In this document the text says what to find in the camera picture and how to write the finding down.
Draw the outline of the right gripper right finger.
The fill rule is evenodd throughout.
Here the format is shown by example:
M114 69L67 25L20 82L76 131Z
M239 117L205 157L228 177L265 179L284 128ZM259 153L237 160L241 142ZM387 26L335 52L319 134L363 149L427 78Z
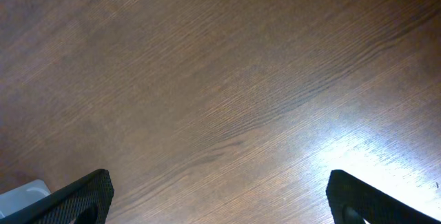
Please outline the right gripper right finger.
M335 224L440 224L343 170L333 170L326 189Z

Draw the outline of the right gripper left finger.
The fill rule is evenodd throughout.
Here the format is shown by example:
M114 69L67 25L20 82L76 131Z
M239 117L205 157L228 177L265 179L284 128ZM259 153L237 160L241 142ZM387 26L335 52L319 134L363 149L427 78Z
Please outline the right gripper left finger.
M98 169L1 219L1 224L105 224L113 196L109 171Z

